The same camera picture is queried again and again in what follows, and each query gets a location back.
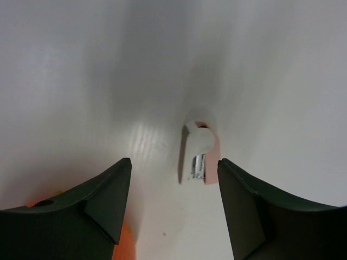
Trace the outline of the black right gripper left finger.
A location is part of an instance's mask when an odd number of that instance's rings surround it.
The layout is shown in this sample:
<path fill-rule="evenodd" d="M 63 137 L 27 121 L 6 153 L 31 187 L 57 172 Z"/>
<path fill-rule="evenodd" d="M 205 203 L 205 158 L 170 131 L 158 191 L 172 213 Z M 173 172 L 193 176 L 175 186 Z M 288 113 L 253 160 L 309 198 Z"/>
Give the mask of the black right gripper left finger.
<path fill-rule="evenodd" d="M 120 241 L 132 164 L 35 205 L 1 211 L 1 259 L 111 259 Z"/>

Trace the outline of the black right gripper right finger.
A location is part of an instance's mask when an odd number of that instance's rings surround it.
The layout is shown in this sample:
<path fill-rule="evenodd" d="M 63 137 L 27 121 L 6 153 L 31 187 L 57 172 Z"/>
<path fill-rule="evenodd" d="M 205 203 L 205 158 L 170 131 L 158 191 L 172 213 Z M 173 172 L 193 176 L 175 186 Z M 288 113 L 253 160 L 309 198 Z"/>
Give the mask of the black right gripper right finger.
<path fill-rule="evenodd" d="M 219 187 L 234 259 L 346 259 L 346 207 L 281 190 L 222 159 Z"/>

